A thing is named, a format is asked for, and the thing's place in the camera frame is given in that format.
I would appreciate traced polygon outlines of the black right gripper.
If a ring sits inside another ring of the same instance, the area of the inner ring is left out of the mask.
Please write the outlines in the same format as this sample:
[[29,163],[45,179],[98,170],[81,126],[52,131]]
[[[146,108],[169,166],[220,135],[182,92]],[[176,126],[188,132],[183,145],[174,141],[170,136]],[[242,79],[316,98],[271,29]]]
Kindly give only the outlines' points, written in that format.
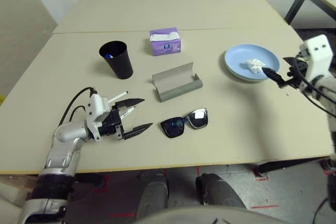
[[289,71],[287,72],[287,76],[291,77],[291,79],[285,81],[278,73],[276,73],[273,69],[262,67],[263,73],[272,81],[274,81],[279,88],[283,88],[286,86],[291,86],[293,88],[299,88],[301,83],[301,77],[299,73],[304,77],[306,75],[308,64],[300,59],[296,59],[295,57],[284,57],[283,60],[289,64]]

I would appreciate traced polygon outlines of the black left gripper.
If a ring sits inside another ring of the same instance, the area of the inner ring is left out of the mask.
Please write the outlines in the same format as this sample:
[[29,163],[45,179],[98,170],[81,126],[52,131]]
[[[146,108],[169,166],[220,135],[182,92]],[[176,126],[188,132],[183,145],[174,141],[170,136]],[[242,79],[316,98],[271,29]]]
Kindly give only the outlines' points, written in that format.
[[153,123],[142,124],[134,127],[130,132],[124,133],[119,109],[123,107],[132,107],[145,101],[144,99],[134,98],[118,101],[111,107],[110,113],[103,120],[102,125],[98,127],[101,136],[116,135],[118,140],[126,140],[135,137],[147,130]]

